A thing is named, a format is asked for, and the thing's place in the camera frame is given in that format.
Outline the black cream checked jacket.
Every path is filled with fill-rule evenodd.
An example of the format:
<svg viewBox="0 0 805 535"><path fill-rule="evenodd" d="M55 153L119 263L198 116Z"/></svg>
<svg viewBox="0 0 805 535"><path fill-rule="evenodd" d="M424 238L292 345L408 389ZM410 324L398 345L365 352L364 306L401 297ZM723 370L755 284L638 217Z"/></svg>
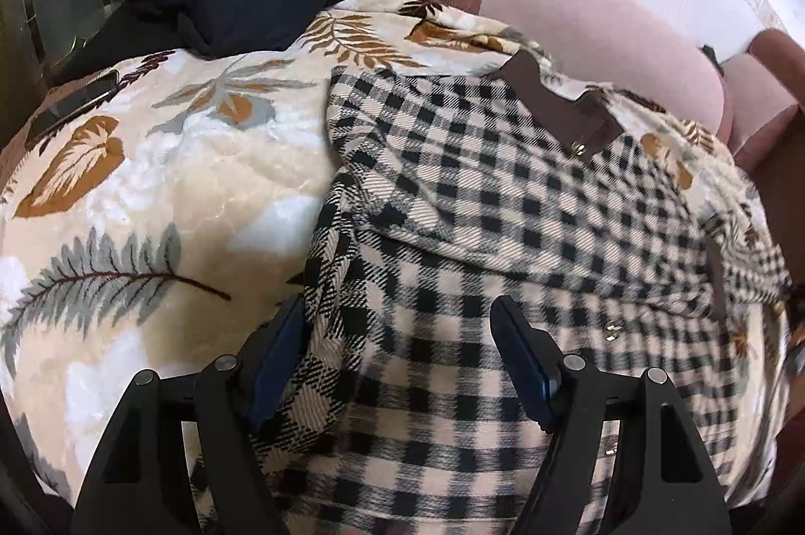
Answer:
<svg viewBox="0 0 805 535"><path fill-rule="evenodd" d="M293 533L501 533L547 435L490 332L508 295L606 372L661 368L727 502L770 489L790 276L727 148L627 91L326 66L337 170L307 350L255 444Z"/></svg>

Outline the cream leaf-print fleece blanket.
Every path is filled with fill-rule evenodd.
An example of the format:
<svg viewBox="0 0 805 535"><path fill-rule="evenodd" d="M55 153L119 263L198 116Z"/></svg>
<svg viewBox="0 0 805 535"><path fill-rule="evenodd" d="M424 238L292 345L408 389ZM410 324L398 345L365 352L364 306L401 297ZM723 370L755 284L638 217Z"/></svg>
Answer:
<svg viewBox="0 0 805 535"><path fill-rule="evenodd" d="M280 53L121 62L116 97L2 156L2 387L46 493L75 501L128 379L239 343L292 291L334 173L336 65L483 72L517 31L347 0Z"/></svg>

